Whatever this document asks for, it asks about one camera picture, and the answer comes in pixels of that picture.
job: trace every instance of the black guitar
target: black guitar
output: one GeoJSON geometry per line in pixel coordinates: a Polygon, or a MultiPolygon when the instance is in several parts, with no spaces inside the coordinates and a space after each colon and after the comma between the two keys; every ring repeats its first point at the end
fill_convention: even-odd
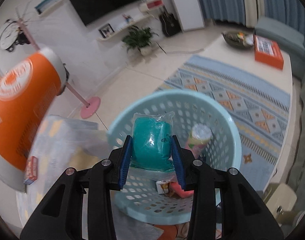
{"type": "Polygon", "coordinates": [[[165,6],[163,6],[163,12],[159,15],[159,19],[166,37],[171,37],[181,31],[179,22],[172,13],[168,13],[165,6]]]}

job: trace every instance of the circular logo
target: circular logo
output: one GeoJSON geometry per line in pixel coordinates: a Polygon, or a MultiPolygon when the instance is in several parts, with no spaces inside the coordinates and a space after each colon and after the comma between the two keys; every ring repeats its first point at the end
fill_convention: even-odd
{"type": "Polygon", "coordinates": [[[32,77],[32,62],[24,60],[0,80],[0,100],[18,97],[27,88],[32,77]]]}

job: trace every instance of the laundry basket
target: laundry basket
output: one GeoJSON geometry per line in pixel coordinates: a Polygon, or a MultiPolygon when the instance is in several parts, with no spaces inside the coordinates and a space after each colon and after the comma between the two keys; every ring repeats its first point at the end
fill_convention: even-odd
{"type": "MultiPolygon", "coordinates": [[[[125,109],[111,124],[108,142],[115,148],[122,147],[127,135],[132,134],[134,113],[164,114],[175,112],[173,135],[184,147],[191,128],[204,123],[213,132],[206,147],[206,159],[212,168],[226,171],[240,168],[242,147],[238,129],[229,113],[215,100],[191,90],[165,90],[142,98],[125,109]]],[[[129,169],[124,188],[115,193],[115,204],[125,214],[145,223],[175,225],[190,220],[193,197],[177,199],[159,195],[155,181],[139,177],[129,169]]],[[[216,191],[216,204],[220,193],[216,191]]]]}

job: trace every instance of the beige floor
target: beige floor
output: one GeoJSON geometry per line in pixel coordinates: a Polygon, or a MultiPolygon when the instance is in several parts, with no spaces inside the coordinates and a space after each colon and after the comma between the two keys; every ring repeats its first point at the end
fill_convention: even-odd
{"type": "MultiPolygon", "coordinates": [[[[152,93],[182,63],[190,58],[192,54],[188,54],[188,52],[206,48],[223,31],[231,29],[234,28],[223,25],[209,26],[203,30],[181,33],[159,42],[159,45],[166,52],[178,51],[181,53],[165,54],[161,49],[157,49],[151,56],[139,57],[128,64],[126,68],[122,69],[98,91],[97,96],[101,98],[102,103],[96,112],[98,116],[93,115],[89,121],[99,123],[99,129],[101,130],[108,129],[112,121],[123,109],[134,101],[152,93]]],[[[286,181],[294,159],[300,133],[298,125],[301,112],[299,89],[300,82],[294,80],[292,111],[296,112],[296,114],[292,115],[293,118],[291,119],[289,130],[293,140],[287,142],[284,147],[283,158],[273,178],[275,182],[286,181]]]]}

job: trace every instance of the green leaves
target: green leaves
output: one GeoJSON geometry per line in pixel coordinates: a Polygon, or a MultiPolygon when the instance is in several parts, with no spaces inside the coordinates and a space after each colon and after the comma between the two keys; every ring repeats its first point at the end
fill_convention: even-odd
{"type": "Polygon", "coordinates": [[[122,41],[127,45],[127,51],[135,48],[143,48],[151,44],[153,35],[158,35],[151,32],[151,28],[139,28],[132,26],[129,28],[129,34],[125,36],[122,41]]]}

